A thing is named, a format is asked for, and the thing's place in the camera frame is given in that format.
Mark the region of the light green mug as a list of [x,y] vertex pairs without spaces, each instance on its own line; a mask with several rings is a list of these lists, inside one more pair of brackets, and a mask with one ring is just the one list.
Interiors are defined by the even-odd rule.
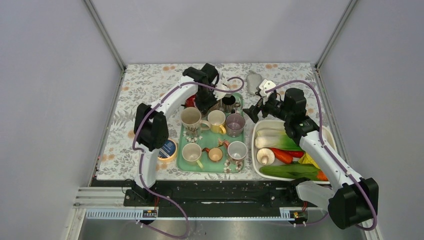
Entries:
[[202,157],[202,148],[196,143],[188,143],[186,144],[181,151],[183,159],[191,164],[197,165],[202,170],[204,169],[204,165],[201,162]]

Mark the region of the cream floral tall mug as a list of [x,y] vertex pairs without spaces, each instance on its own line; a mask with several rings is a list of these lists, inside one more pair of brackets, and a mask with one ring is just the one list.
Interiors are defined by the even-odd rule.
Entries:
[[180,114],[180,120],[187,135],[197,138],[202,131],[211,128],[211,124],[207,120],[202,119],[202,113],[196,107],[187,107]]

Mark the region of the mauve mug black handle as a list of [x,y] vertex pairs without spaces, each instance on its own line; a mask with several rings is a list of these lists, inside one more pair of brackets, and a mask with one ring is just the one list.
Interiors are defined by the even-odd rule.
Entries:
[[229,114],[225,119],[226,134],[232,138],[240,136],[244,131],[245,124],[245,118],[241,114]]

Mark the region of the small orange mug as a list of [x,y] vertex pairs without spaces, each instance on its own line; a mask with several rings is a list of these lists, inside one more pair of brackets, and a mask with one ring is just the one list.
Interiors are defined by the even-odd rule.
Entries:
[[224,156],[223,151],[219,147],[214,147],[214,148],[205,147],[202,149],[202,152],[206,152],[208,158],[214,163],[221,161]]

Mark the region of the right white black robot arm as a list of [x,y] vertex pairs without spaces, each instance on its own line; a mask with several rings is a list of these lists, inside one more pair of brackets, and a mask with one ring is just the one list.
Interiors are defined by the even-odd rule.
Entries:
[[263,117],[272,115],[282,120],[288,137],[312,157],[331,185],[327,188],[305,180],[287,191],[287,201],[293,206],[306,201],[322,208],[342,230],[354,225],[359,227],[368,220],[372,220],[372,225],[361,229],[375,229],[379,198],[377,182],[373,178],[363,178],[325,143],[322,125],[307,116],[306,104],[301,89],[289,88],[282,100],[273,91],[268,97],[261,97],[255,105],[243,109],[254,123],[258,122],[259,113]]

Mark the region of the yellow mug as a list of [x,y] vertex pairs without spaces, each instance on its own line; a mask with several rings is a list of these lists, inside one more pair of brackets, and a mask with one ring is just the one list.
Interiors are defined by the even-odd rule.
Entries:
[[207,116],[207,121],[210,123],[211,132],[215,134],[225,135],[227,133],[225,122],[226,115],[221,110],[213,110]]

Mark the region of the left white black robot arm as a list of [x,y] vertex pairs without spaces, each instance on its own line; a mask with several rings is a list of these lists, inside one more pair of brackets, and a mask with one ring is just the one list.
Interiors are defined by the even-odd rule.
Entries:
[[216,86],[219,78],[218,70],[209,63],[201,69],[189,67],[163,96],[151,104],[138,105],[132,148],[139,151],[140,161],[131,189],[142,205],[148,206],[155,200],[155,192],[151,189],[156,183],[154,165],[160,148],[169,138],[168,119],[192,96],[195,97],[195,110],[201,115],[206,114],[218,102]]

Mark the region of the dark brown mug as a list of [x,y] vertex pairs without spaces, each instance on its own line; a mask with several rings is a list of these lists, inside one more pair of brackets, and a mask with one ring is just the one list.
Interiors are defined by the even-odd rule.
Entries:
[[241,106],[241,103],[237,101],[234,95],[225,96],[221,99],[221,105],[224,113],[231,113],[236,108]]

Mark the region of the red mug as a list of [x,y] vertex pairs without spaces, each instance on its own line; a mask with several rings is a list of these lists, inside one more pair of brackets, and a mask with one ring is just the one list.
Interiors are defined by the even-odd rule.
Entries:
[[184,107],[185,108],[190,108],[190,107],[195,108],[196,107],[195,100],[196,100],[196,95],[190,96],[189,98],[186,99]]

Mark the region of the green floral tray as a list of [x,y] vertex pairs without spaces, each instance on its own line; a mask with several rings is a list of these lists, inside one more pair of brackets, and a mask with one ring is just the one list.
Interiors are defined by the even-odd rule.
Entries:
[[178,153],[176,157],[176,166],[179,170],[184,172],[194,173],[208,173],[208,174],[236,174],[244,168],[244,163],[236,163],[233,160],[229,160],[226,147],[220,146],[219,149],[223,152],[223,159],[217,163],[213,163],[208,154],[203,152],[200,158],[200,162],[203,164],[201,168],[197,163],[190,164],[183,158],[182,150],[183,147],[188,143],[196,143],[202,148],[213,148],[219,145],[219,141],[228,141],[232,143],[234,141],[245,141],[244,133],[236,137],[230,137],[228,135],[222,135],[220,133],[213,133],[210,130],[203,130],[199,137],[191,137],[187,134],[187,131],[183,126],[180,127],[180,138],[178,141]]

